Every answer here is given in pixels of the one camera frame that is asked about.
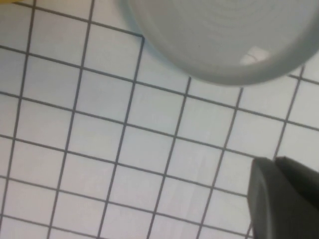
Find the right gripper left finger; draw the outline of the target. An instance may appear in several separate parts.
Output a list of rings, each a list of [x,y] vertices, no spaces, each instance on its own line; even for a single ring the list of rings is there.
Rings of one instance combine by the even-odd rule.
[[[274,160],[252,161],[247,200],[254,238],[319,237],[319,210],[294,189]]]

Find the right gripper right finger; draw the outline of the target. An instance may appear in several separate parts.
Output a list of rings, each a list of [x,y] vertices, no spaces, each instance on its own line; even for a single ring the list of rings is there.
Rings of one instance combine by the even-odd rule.
[[[318,210],[319,173],[287,157],[277,157],[275,164],[294,189]]]

